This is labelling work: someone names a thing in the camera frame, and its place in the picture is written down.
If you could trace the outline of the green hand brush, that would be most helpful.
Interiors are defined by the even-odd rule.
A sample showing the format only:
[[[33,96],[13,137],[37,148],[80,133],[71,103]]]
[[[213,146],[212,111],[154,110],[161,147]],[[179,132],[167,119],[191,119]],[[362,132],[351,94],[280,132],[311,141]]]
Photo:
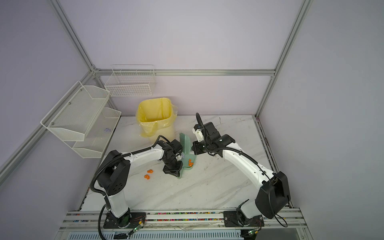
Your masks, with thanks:
[[[190,137],[186,134],[183,134],[183,133],[180,133],[179,137],[180,137],[180,143],[183,147],[183,153],[185,155],[189,154],[191,152],[191,148],[192,148],[192,142],[191,142]]]

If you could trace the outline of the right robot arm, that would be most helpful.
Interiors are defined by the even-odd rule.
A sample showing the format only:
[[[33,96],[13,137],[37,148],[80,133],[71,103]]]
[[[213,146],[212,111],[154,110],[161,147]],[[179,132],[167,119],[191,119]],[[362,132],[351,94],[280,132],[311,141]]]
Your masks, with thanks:
[[[257,189],[253,201],[246,200],[237,207],[238,225],[250,225],[253,218],[260,216],[277,220],[280,210],[291,201],[287,176],[258,163],[231,136],[222,136],[211,122],[204,124],[199,113],[196,113],[196,119],[193,133],[197,140],[192,147],[195,155],[220,156],[236,166]]]

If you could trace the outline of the green dustpan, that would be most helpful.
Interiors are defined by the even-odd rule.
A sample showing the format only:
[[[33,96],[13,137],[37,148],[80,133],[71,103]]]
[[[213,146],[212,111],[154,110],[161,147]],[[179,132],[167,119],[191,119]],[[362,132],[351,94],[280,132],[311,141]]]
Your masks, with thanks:
[[[194,154],[181,154],[181,162],[183,163],[182,168],[180,170],[180,176],[178,179],[182,178],[183,172],[186,170],[191,170],[195,164],[195,161],[197,159],[197,156]]]

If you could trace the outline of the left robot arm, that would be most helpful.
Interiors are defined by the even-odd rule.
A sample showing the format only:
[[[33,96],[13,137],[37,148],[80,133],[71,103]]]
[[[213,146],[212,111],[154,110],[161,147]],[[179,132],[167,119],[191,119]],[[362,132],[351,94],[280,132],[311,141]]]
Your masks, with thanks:
[[[90,190],[102,195],[105,201],[101,214],[106,213],[106,218],[103,224],[99,223],[98,228],[133,229],[141,225],[146,214],[133,214],[125,194],[131,170],[153,161],[161,161],[163,172],[178,178],[183,168],[182,152],[183,146],[179,141],[169,141],[164,136],[159,136],[154,144],[140,150],[109,152],[90,183]]]

